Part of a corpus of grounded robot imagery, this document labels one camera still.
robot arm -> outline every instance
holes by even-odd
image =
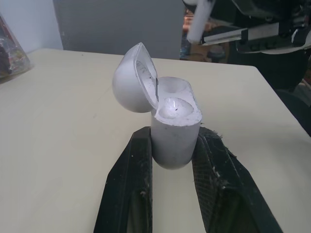
[[[191,43],[212,45],[236,41],[239,52],[269,54],[289,53],[311,46],[311,0],[227,0],[249,17],[247,21],[260,24],[246,28],[232,27],[228,32],[202,37],[204,24],[218,1],[183,0],[188,8],[196,8],[187,35]]]

white wall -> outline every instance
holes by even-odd
[[[63,49],[52,0],[0,0],[0,12],[25,52]]]

table surface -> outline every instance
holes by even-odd
[[[108,172],[150,125],[115,100],[122,56],[30,54],[0,80],[0,232],[91,233]],[[311,228],[311,138],[254,67],[154,59],[159,77],[192,85],[206,128],[250,171],[284,233]],[[153,163],[154,233],[203,233],[192,166]]]

earbud case lid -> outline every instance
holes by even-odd
[[[157,73],[142,43],[132,47],[114,73],[112,90],[127,110],[146,113],[158,108]]]

